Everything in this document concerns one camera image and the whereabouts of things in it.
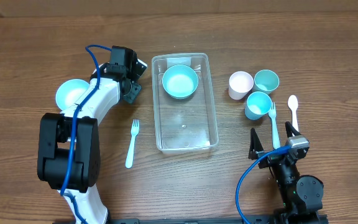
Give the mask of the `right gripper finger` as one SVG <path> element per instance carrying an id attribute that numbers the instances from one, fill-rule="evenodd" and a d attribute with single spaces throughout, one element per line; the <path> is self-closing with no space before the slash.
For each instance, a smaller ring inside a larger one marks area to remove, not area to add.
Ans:
<path id="1" fill-rule="evenodd" d="M 250 130 L 250 149 L 249 149 L 248 158 L 251 160 L 256 160 L 263 153 L 264 153 L 264 149 L 260 142 L 260 139 L 256 133 L 256 130 L 254 128 L 252 128 Z"/>
<path id="2" fill-rule="evenodd" d="M 286 133 L 287 133 L 287 137 L 290 138 L 290 137 L 293 137 L 293 136 L 299 136 L 300 135 L 300 132 L 297 131 L 293 125 L 291 124 L 291 122 L 289 121 L 286 121 L 285 122 L 285 129 L 286 129 Z"/>

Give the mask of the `blue plastic cup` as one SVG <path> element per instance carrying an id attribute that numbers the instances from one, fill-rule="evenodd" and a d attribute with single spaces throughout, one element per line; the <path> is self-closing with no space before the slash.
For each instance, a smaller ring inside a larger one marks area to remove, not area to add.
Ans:
<path id="1" fill-rule="evenodd" d="M 249 95 L 245 105 L 245 116 L 251 120 L 260 119 L 267 114 L 272 106 L 272 100 L 268 94 L 256 91 Z"/>

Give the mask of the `teal green bowl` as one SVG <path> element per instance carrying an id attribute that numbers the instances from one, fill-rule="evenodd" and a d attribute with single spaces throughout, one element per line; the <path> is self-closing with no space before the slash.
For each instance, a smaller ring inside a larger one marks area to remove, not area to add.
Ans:
<path id="1" fill-rule="evenodd" d="M 190 97 L 199 84 L 196 72 L 186 65 L 174 65 L 162 77 L 163 89 L 175 99 Z"/>

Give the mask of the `green plastic cup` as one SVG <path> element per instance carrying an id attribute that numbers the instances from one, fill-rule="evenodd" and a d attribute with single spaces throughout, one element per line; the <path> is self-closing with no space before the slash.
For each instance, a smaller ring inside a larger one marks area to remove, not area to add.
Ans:
<path id="1" fill-rule="evenodd" d="M 255 74 L 254 77 L 254 91 L 261 91 L 266 94 L 271 94 L 278 88 L 280 79 L 278 75 L 271 70 L 261 70 Z"/>

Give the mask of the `light blue bowl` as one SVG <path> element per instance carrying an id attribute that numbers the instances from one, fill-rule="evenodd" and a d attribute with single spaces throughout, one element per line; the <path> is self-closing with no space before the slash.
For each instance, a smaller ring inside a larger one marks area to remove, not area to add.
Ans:
<path id="1" fill-rule="evenodd" d="M 63 111 L 70 107 L 90 86 L 81 79 L 71 79 L 61 84 L 55 94 L 55 102 Z"/>

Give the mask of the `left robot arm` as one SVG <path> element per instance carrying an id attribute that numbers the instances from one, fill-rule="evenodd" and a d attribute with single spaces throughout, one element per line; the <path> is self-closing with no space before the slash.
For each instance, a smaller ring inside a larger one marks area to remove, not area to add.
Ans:
<path id="1" fill-rule="evenodd" d="M 109 223 L 96 181 L 101 167 L 99 125 L 120 101 L 132 103 L 147 64 L 138 58 L 110 60 L 91 80 L 63 83 L 55 99 L 60 113 L 40 120 L 37 175 L 63 195 L 75 223 Z"/>

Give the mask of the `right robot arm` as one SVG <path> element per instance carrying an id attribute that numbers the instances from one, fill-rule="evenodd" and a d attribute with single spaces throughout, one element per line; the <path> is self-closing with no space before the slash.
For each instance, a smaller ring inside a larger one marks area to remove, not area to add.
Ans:
<path id="1" fill-rule="evenodd" d="M 253 215 L 251 223 L 327 223 L 326 215 L 319 215 L 323 203 L 323 182 L 312 175 L 300 175 L 296 162 L 306 157 L 310 142 L 301 135 L 290 122 L 285 123 L 287 132 L 283 154 L 272 154 L 263 158 L 266 152 L 256 130 L 250 130 L 249 159 L 260 159 L 258 167 L 268 168 L 276 180 L 283 200 L 283 208 L 276 209 L 272 215 Z"/>

